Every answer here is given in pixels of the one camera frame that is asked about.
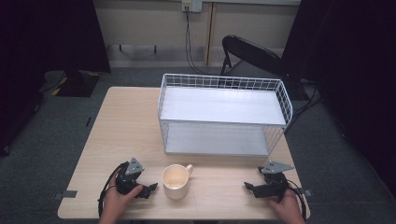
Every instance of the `black curtain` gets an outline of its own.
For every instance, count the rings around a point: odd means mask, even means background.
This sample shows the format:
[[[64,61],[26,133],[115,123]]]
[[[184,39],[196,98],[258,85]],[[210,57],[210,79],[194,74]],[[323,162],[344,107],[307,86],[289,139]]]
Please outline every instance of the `black curtain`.
[[[396,195],[396,3],[302,0],[282,60],[318,83],[346,137]]]
[[[0,147],[46,72],[110,73],[92,0],[0,1],[0,44]]]

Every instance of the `black folding chair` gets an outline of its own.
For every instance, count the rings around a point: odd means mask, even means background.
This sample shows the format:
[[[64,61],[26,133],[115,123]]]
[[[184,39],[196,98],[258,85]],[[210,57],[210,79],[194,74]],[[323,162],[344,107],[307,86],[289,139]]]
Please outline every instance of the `black folding chair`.
[[[221,76],[227,77],[258,77],[258,78],[278,78],[283,81],[286,88],[292,93],[292,98],[307,98],[304,91],[299,90],[298,83],[293,83],[290,79],[286,68],[282,64],[282,60],[271,50],[266,49],[258,44],[248,41],[237,35],[227,35],[222,39],[222,46],[225,53],[225,59],[221,68]],[[232,65],[230,54],[239,58],[241,61],[236,65]],[[241,68],[235,70],[237,66],[246,66],[241,63],[246,62],[249,68]]]

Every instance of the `wire rack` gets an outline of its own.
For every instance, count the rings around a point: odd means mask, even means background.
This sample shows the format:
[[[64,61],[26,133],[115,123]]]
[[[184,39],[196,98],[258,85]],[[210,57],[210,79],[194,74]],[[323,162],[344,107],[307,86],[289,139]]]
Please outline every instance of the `wire rack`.
[[[165,74],[158,115],[167,153],[268,156],[292,106],[280,79]]]

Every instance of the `wooden table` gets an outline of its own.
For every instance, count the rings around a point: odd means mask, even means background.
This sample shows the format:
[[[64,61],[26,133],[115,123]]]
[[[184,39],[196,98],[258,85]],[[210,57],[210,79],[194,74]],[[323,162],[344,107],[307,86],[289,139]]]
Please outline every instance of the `wooden table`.
[[[263,199],[254,198],[244,182],[264,184],[257,167],[267,160],[293,165],[285,137],[269,158],[167,155],[158,121],[159,93],[159,88],[108,90],[67,188],[78,193],[75,198],[63,198],[58,216],[97,219],[97,199],[111,172],[135,157],[145,167],[138,182],[147,186],[159,183],[159,187],[147,200],[133,200],[121,219],[276,219],[272,208]],[[176,202],[166,197],[162,185],[163,170],[173,163],[194,166],[190,192]],[[295,169],[285,172],[285,176],[301,186]]]

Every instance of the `wire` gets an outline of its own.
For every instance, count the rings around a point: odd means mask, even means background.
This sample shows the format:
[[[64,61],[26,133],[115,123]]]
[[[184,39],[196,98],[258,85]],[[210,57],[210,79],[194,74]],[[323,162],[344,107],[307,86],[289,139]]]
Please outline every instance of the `wire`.
[[[115,186],[111,186],[111,187],[108,188],[108,187],[107,187],[107,186],[108,186],[108,183],[110,183],[111,178],[116,174],[116,172],[117,172],[121,167],[125,167],[125,166],[127,166],[128,164],[129,164],[128,161],[126,161],[126,162],[120,164],[119,166],[117,166],[116,169],[114,169],[113,173],[111,173],[111,175],[108,177],[108,180],[107,180],[107,182],[105,183],[105,186],[103,187],[103,190],[102,190],[102,192],[100,193],[100,197],[99,197],[99,199],[98,199],[98,213],[99,213],[99,217],[102,215],[102,212],[103,212],[103,201],[104,201],[104,199],[105,199],[105,195],[106,195],[107,191],[108,191],[109,189],[114,188],[114,187],[117,186],[117,185],[115,185]]]
[[[190,36],[190,9],[189,7],[184,7],[185,13],[186,13],[186,20],[187,20],[187,30],[186,30],[186,56],[187,56],[187,63],[189,64],[190,68],[197,74],[200,75],[213,75],[215,76],[216,74],[210,74],[205,71],[200,70],[197,68],[192,60],[192,55],[191,55],[191,36]]]
[[[292,183],[297,188],[297,189],[294,189],[294,188],[292,188],[290,186],[287,186],[287,188],[290,189],[291,191],[293,191],[297,195],[297,197],[299,198],[300,203],[301,203],[301,216],[303,217],[303,220],[306,221],[306,205],[305,205],[305,200],[304,200],[304,198],[302,196],[303,193],[300,191],[300,188],[294,182],[292,182],[291,180],[288,180],[288,181],[290,183]],[[271,182],[276,183],[276,184],[278,184],[280,186],[284,186],[283,184],[281,184],[281,183],[279,183],[279,182],[277,182],[275,180],[271,180]]]
[[[319,97],[316,101],[313,102],[313,100],[314,100],[314,98],[315,98],[315,95],[316,95],[317,91],[318,91],[318,85],[315,86],[315,89],[314,89],[314,91],[313,91],[313,93],[312,93],[312,96],[309,98],[308,102],[307,102],[305,105],[303,105],[303,106],[301,106],[300,108],[298,108],[298,109],[295,110],[296,112],[293,113],[293,118],[291,118],[291,122],[290,122],[289,126],[286,128],[286,130],[284,131],[284,134],[286,134],[286,133],[289,131],[289,129],[290,129],[291,126],[295,123],[295,121],[297,121],[297,119],[298,119],[309,107],[311,107],[311,106],[317,104],[318,102],[320,102],[321,97]]]

